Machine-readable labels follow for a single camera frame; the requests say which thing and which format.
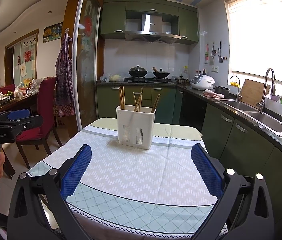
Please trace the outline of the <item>light wooden chopstick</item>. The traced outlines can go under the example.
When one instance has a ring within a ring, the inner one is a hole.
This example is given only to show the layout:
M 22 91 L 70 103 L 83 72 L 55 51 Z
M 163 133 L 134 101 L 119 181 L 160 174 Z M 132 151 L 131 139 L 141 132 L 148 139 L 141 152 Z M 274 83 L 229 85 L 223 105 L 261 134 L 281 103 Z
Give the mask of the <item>light wooden chopstick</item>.
M 134 97 L 134 112 L 139 112 L 139 107 L 140 107 L 140 102 L 141 102 L 141 98 L 142 98 L 142 93 L 135 93 L 133 92 L 133 97 Z
M 122 101 L 122 105 L 121 105 L 121 109 L 125 109 L 125 90 L 124 90 L 124 86 L 121 87 L 121 101 Z
M 141 102 L 142 102 L 142 94 L 143 94 L 143 88 L 141 87 L 141 92 L 139 93 L 138 100 L 137 100 L 136 105 L 134 107 L 135 112 L 140 112 Z
M 124 109 L 124 102 L 123 102 L 123 94 L 122 94 L 122 87 L 119 87 L 119 96 L 120 96 L 120 109 Z

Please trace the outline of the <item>dark patterned chopstick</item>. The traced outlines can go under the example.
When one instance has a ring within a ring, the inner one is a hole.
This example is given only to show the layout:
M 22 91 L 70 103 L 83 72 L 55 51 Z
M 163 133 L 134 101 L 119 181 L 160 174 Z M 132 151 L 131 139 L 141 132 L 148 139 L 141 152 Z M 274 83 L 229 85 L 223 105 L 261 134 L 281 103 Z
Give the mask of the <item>dark patterned chopstick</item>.
M 154 113 L 156 108 L 157 108 L 157 105 L 158 105 L 158 102 L 159 102 L 159 99 L 160 99 L 160 94 L 157 95 L 157 97 L 155 98 L 155 101 L 154 101 L 154 104 L 152 106 L 152 109 L 151 109 L 151 113 Z

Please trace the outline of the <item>cluttered dining table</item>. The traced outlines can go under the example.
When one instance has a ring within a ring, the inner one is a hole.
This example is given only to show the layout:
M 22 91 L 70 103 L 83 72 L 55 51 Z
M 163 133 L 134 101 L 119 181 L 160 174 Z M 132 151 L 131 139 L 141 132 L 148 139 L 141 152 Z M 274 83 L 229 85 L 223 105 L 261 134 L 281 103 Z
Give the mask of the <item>cluttered dining table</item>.
M 11 94 L 0 99 L 0 113 L 4 111 L 16 111 L 28 109 L 37 104 L 38 89 L 31 87 L 19 88 Z

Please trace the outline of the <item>red upholstered chair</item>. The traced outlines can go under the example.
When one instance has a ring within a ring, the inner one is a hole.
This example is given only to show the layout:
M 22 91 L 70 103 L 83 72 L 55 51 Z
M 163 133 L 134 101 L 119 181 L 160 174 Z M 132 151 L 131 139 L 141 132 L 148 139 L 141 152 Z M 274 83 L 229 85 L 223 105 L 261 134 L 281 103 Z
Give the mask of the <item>red upholstered chair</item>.
M 34 145 L 37 150 L 39 145 L 43 145 L 46 153 L 51 155 L 52 152 L 49 148 L 47 140 L 49 138 L 50 132 L 53 132 L 58 145 L 60 147 L 63 146 L 55 128 L 53 114 L 54 89 L 56 80 L 56 77 L 52 77 L 43 80 L 40 84 L 37 96 L 37 113 L 43 118 L 42 126 L 24 131 L 16 138 L 17 148 L 27 168 L 30 168 L 30 165 L 23 150 L 23 145 Z

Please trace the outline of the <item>purple hanging apron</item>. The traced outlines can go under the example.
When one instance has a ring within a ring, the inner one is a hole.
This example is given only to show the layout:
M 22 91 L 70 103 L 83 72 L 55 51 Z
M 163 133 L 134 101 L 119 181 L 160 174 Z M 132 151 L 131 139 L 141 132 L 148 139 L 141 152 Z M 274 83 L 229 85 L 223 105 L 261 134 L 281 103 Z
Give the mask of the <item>purple hanging apron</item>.
M 56 96 L 55 103 L 60 117 L 74 115 L 74 93 L 72 81 L 72 60 L 69 56 L 69 45 L 72 38 L 66 29 L 61 49 L 56 60 Z

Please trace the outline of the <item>green base cabinets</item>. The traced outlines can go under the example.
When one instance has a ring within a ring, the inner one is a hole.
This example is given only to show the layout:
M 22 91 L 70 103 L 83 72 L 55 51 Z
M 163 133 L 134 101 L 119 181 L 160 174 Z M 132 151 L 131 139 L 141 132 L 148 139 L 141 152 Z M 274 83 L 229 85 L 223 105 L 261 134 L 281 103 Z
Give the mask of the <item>green base cabinets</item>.
M 120 87 L 125 88 L 128 104 L 139 93 L 144 106 L 151 107 L 158 99 L 156 122 L 198 129 L 209 154 L 223 166 L 243 175 L 263 174 L 272 201 L 275 238 L 282 239 L 282 137 L 225 103 L 180 85 L 98 82 L 99 117 L 115 116 Z

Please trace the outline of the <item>stainless steel sink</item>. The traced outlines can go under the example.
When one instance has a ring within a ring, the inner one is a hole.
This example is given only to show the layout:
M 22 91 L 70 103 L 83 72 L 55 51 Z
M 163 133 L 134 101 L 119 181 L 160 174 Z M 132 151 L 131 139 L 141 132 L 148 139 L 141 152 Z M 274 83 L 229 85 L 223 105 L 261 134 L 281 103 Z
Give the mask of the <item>stainless steel sink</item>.
M 282 137 L 282 122 L 276 120 L 274 117 L 263 112 L 258 112 L 254 107 L 240 101 L 232 99 L 217 99 L 217 101 L 236 109 L 275 135 Z

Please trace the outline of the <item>sliding glass door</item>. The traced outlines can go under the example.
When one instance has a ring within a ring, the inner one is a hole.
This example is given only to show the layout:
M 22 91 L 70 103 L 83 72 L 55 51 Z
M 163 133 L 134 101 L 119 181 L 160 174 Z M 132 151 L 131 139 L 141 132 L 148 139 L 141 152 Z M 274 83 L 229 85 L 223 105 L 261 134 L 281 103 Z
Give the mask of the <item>sliding glass door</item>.
M 72 44 L 72 81 L 78 130 L 97 119 L 97 50 L 101 7 L 97 0 L 78 0 Z

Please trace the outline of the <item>steel sink faucet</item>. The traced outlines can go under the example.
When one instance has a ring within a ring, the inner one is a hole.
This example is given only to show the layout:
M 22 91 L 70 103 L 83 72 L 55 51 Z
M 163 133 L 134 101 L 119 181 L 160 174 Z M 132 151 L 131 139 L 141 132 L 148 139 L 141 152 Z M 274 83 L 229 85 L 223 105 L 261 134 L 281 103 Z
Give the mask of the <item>steel sink faucet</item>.
M 272 74 L 272 84 L 271 84 L 271 90 L 268 90 L 267 88 L 267 81 L 268 81 L 268 76 L 269 73 Z M 261 101 L 257 104 L 258 107 L 258 112 L 262 113 L 264 106 L 265 106 L 265 97 L 268 94 L 268 92 L 270 92 L 270 95 L 275 95 L 275 73 L 274 70 L 272 68 L 268 68 L 264 77 L 264 86 L 263 86 L 263 92 L 262 92 L 262 96 L 261 96 Z

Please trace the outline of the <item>wooden cutting board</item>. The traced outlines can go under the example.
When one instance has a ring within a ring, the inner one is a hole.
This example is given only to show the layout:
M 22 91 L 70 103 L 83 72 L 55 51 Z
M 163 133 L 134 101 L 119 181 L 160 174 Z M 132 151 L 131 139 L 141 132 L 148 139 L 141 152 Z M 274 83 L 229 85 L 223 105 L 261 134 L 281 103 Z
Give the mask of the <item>wooden cutting board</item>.
M 258 104 L 264 101 L 263 96 L 264 83 L 245 79 L 240 95 L 242 102 L 259 109 Z

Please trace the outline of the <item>black wok with lid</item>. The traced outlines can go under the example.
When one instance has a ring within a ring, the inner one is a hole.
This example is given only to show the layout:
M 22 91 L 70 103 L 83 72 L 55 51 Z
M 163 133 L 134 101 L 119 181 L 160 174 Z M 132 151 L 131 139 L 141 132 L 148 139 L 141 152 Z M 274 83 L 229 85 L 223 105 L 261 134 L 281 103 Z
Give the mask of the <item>black wok with lid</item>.
M 140 65 L 137 65 L 129 70 L 129 74 L 132 77 L 144 77 L 147 74 L 147 70 L 143 67 L 140 67 Z

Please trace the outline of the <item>white rice cooker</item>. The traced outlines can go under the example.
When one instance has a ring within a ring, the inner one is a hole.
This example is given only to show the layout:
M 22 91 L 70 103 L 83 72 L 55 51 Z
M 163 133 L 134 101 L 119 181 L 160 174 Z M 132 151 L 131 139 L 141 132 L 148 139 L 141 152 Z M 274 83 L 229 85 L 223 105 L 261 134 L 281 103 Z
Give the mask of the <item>white rice cooker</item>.
M 208 75 L 195 75 L 190 82 L 191 87 L 198 90 L 211 90 L 215 84 L 213 77 Z

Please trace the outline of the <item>green upper cabinets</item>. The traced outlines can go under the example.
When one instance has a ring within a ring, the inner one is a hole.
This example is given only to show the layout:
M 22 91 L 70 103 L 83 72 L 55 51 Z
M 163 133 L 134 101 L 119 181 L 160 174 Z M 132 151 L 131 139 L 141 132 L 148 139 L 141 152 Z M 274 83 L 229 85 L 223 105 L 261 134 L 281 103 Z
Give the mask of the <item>green upper cabinets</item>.
M 100 35 L 104 39 L 195 44 L 197 9 L 144 0 L 104 3 Z

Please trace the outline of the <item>small steel pot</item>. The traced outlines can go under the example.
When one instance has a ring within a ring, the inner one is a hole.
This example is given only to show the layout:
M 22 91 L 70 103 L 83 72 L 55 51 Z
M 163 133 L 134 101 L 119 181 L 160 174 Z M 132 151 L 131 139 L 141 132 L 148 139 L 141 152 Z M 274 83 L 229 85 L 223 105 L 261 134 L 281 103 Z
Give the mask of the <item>small steel pot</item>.
M 175 76 L 174 79 L 179 85 L 186 85 L 188 83 L 188 79 L 184 78 L 183 76 L 178 76 L 178 77 Z

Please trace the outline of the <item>steel range hood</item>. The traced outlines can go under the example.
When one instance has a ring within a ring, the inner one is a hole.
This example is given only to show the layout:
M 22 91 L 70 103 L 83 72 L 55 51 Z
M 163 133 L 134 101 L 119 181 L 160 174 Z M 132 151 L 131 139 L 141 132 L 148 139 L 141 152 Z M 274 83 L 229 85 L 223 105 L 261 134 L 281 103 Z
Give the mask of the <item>steel range hood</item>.
M 137 13 L 126 19 L 125 40 L 172 44 L 181 39 L 178 17 Z

